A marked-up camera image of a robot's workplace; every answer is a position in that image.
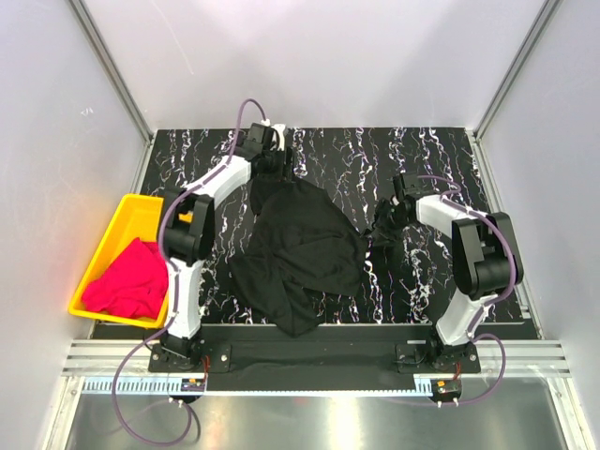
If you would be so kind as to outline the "black t shirt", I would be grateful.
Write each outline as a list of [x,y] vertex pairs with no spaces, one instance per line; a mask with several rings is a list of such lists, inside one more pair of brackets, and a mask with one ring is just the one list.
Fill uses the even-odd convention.
[[243,253],[230,259],[232,291],[290,337],[320,323],[309,292],[355,296],[368,243],[326,190],[304,179],[255,179],[256,217]]

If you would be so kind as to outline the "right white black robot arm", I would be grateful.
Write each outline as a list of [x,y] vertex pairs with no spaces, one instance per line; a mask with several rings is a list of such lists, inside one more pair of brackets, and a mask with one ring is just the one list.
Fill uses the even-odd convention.
[[429,226],[451,239],[455,293],[423,344],[397,350],[399,369],[447,372],[474,356],[475,332],[491,307],[507,299],[524,275],[511,218],[483,213],[451,200],[460,186],[447,181],[445,192],[424,186],[425,175],[400,173],[394,196],[378,203],[372,243],[395,247],[411,226]]

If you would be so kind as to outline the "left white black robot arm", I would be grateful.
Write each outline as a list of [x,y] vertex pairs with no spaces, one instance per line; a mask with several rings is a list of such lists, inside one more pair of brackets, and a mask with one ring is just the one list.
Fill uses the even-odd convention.
[[205,362],[200,344],[199,288],[204,263],[217,237],[216,210],[260,175],[292,176],[294,156],[286,134],[283,124],[254,123],[234,140],[232,151],[215,168],[188,187],[164,193],[157,244],[168,270],[169,306],[159,346],[153,349],[153,362],[163,360],[184,371],[200,368]]

